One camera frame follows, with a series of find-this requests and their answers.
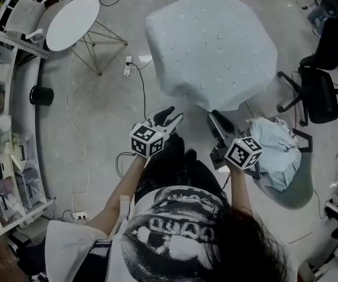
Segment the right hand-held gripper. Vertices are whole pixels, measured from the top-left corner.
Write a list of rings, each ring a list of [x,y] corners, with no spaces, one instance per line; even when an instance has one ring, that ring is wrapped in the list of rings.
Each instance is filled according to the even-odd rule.
[[[253,137],[235,137],[234,124],[218,110],[207,113],[207,123],[217,140],[217,145],[210,153],[216,170],[224,167],[226,160],[241,170],[255,165],[263,148]]]

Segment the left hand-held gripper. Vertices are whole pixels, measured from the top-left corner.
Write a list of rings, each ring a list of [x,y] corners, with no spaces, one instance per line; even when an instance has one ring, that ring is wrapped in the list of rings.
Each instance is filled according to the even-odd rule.
[[[165,142],[169,139],[170,135],[175,133],[177,126],[182,122],[184,117],[184,114],[180,113],[176,117],[166,121],[174,109],[174,106],[169,106],[159,109],[154,114],[154,124],[165,124],[165,127],[149,126],[147,123],[136,123],[134,125],[130,132],[131,149],[134,153],[149,159],[164,149]]]

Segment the light blue cloth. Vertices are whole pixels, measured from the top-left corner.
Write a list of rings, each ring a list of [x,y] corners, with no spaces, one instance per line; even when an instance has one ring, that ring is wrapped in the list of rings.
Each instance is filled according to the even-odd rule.
[[[237,110],[264,90],[278,52],[256,13],[238,0],[178,0],[146,18],[160,89],[207,111]]]
[[[261,172],[268,175],[266,185],[285,191],[301,163],[297,137],[286,121],[278,117],[272,120],[259,117],[252,121],[249,131],[262,147],[258,163]]]

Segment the person's right forearm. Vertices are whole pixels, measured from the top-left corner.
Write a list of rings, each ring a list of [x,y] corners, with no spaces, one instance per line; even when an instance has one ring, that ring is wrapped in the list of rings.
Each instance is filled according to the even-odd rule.
[[[228,163],[228,168],[231,175],[231,206],[248,215],[253,215],[244,171],[232,163]]]

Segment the person's left forearm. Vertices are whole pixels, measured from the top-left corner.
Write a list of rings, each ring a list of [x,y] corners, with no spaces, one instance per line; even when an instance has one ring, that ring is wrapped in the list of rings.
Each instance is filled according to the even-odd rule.
[[[135,194],[140,177],[146,165],[147,159],[137,155],[130,165],[128,171],[120,180],[104,209],[85,225],[97,229],[106,235],[110,235],[117,223],[120,214],[120,197],[128,196],[129,202]]]

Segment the person's black trousers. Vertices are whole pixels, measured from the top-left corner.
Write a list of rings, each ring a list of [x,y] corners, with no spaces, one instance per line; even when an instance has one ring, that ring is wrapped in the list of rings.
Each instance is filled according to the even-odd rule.
[[[176,133],[169,137],[164,149],[148,161],[140,177],[134,202],[137,203],[153,190],[169,186],[196,187],[227,201],[212,171],[197,159],[195,150],[185,151],[184,139]]]

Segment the crumpled light blue cloth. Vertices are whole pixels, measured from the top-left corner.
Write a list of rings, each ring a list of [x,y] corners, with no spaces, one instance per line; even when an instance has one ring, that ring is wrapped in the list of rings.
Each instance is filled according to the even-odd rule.
[[[258,163],[261,172],[268,175],[266,185],[285,191],[301,163],[297,137],[286,121],[278,117],[272,120],[259,117],[252,121],[249,131],[262,147]]]

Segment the grey chair with black legs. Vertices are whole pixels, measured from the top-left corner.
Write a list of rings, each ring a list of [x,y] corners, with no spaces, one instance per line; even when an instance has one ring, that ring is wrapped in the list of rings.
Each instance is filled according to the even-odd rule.
[[[300,167],[298,168],[289,187],[279,192],[266,185],[268,175],[261,172],[259,163],[254,167],[245,170],[245,173],[252,176],[255,184],[273,201],[286,209],[303,208],[313,196],[312,183],[312,152],[313,144],[311,135],[304,133],[292,127],[289,118],[286,115],[276,116],[286,121],[289,129],[295,134],[299,142],[299,150],[302,154]]]

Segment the black office chair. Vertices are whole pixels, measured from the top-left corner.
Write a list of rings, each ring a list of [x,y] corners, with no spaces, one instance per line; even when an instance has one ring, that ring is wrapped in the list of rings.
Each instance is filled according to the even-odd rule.
[[[338,67],[338,17],[328,18],[313,55],[303,58],[298,67],[301,84],[282,71],[277,77],[284,78],[296,93],[296,97],[286,107],[279,105],[279,113],[287,112],[299,102],[303,105],[304,119],[299,124],[304,127],[309,122],[324,124],[338,118],[338,89],[334,87],[330,71]]]

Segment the person's white printed shirt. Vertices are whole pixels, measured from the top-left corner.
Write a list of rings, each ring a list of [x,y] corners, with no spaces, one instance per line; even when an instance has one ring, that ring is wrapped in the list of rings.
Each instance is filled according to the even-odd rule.
[[[109,236],[52,221],[49,282],[289,282],[283,247],[251,214],[208,191],[170,186],[145,194]]]

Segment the black round bin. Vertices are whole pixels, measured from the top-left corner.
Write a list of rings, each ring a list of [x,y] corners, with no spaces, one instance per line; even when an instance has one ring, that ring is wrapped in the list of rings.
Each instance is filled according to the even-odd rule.
[[[29,101],[32,105],[50,106],[54,100],[54,91],[51,88],[35,85],[29,94]]]

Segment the round white table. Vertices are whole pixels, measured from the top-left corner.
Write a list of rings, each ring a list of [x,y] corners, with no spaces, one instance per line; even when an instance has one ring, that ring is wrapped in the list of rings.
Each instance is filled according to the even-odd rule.
[[[101,8],[99,0],[72,0],[64,6],[51,21],[46,34],[46,45],[52,52],[75,48],[78,42],[85,44],[92,64],[77,56],[96,75],[101,76],[103,70],[97,65],[95,46],[120,45],[120,53],[127,46],[121,36],[97,21]]]

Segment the white metal shelving rack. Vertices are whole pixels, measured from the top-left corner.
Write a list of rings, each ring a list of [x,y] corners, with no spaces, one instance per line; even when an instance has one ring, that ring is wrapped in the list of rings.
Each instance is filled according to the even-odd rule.
[[[11,117],[12,149],[0,155],[0,237],[15,228],[27,227],[53,204],[39,203],[26,209],[15,180],[15,172],[36,167],[40,172],[36,138],[36,105],[29,101],[31,89],[37,85],[42,61],[48,51],[32,43],[24,35],[5,32],[5,23],[18,0],[0,0],[0,114]]]

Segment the white office chair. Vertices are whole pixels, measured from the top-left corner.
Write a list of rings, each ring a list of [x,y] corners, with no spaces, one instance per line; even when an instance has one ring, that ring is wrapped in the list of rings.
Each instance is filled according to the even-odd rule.
[[[64,6],[64,0],[19,0],[5,24],[5,32],[19,33],[32,43],[46,39],[50,23]]]

